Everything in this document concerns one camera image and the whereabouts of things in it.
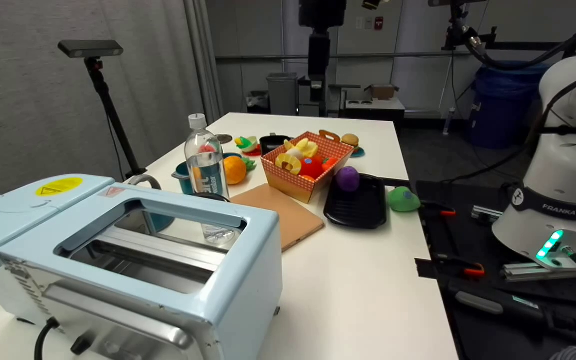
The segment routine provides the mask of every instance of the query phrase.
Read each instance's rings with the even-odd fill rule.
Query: white wall
[[[61,40],[117,38],[104,79],[141,166],[179,146],[203,109],[184,3],[0,3],[0,195],[57,175],[118,175],[82,61]]]
[[[266,89],[271,73],[306,73],[305,61],[283,62],[283,55],[306,55],[311,31],[296,26],[299,0],[208,0],[217,55],[220,57],[274,57],[268,62],[220,64],[226,111],[245,111],[245,94]],[[394,59],[341,61],[334,83],[371,85],[394,83],[412,113],[408,118],[443,118],[453,109],[451,57],[443,53],[451,11],[431,9],[427,0],[393,0],[378,11],[387,17],[384,32],[363,31],[361,0],[349,0],[347,25],[332,35],[332,55],[396,55]],[[498,26],[501,43],[534,40],[557,43],[576,32],[576,3],[564,0],[491,0],[471,5],[471,26]],[[534,59],[537,53],[491,53],[495,59]],[[457,93],[468,89],[481,64],[459,51]],[[468,117],[468,97],[460,117]]]

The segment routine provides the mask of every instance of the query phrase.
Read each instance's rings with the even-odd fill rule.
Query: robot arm
[[[554,64],[542,79],[540,93],[550,105],[576,83],[576,59]],[[547,109],[547,128],[576,128],[576,91]],[[576,134],[542,134],[523,189],[492,227],[511,251],[552,269],[576,269]]]
[[[383,0],[363,0],[363,7],[377,11]],[[331,59],[329,29],[345,26],[347,0],[300,0],[300,26],[312,29],[308,43],[311,99],[320,103],[326,91]]]

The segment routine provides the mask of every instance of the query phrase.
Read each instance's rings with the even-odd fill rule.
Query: black desk
[[[472,207],[487,207],[505,211],[507,195],[474,186],[449,185],[416,185],[422,200],[432,200],[459,211],[455,220],[424,220],[427,239],[432,255],[459,255],[462,259],[478,260],[487,266],[489,276],[481,282],[491,288],[513,290],[526,301],[552,307],[576,316],[576,280],[547,280],[547,282],[516,282],[508,285],[501,276],[501,266],[511,263],[526,263],[505,249],[492,235],[491,224],[472,220]],[[576,347],[561,336],[544,334],[540,328],[526,328],[520,322],[492,318],[489,314],[457,304],[447,290],[443,290],[453,334],[466,360],[523,360],[523,359],[550,359],[554,353]],[[570,299],[573,302],[554,302],[550,297]]]

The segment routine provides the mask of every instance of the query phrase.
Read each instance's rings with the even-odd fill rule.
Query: water bottle
[[[225,150],[215,134],[207,130],[205,114],[191,114],[193,134],[187,141],[187,166],[197,195],[215,195],[228,200],[228,185],[225,175]]]
[[[187,141],[187,166],[193,190],[198,196],[228,200],[228,185],[225,175],[225,150],[215,134],[207,130],[205,114],[191,114],[193,134]],[[205,240],[219,249],[231,249],[234,235],[228,228],[203,224]]]

